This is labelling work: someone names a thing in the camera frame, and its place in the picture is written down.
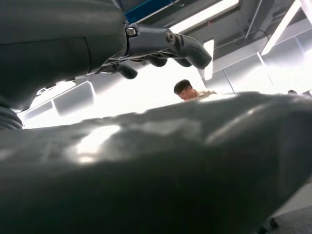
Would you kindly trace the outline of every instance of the glossy gray surface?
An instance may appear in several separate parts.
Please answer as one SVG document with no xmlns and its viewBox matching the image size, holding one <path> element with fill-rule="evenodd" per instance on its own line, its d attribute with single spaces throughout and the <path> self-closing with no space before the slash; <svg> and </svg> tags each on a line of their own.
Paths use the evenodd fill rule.
<svg viewBox="0 0 312 234">
<path fill-rule="evenodd" d="M 2 132 L 0 232 L 249 234 L 310 175 L 311 117 L 245 93 Z"/>
</svg>

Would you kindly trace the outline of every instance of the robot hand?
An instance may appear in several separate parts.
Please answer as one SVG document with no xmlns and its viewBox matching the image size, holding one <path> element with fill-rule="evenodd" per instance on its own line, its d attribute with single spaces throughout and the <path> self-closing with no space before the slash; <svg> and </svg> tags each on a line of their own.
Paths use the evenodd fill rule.
<svg viewBox="0 0 312 234">
<path fill-rule="evenodd" d="M 140 24 L 126 25 L 127 51 L 122 56 L 110 58 L 96 73 L 112 74 L 119 72 L 128 79 L 135 78 L 137 72 L 125 60 L 148 61 L 156 67 L 173 58 L 184 67 L 195 66 L 204 69 L 212 57 L 199 41 L 175 34 L 169 29 L 154 28 Z"/>
</svg>

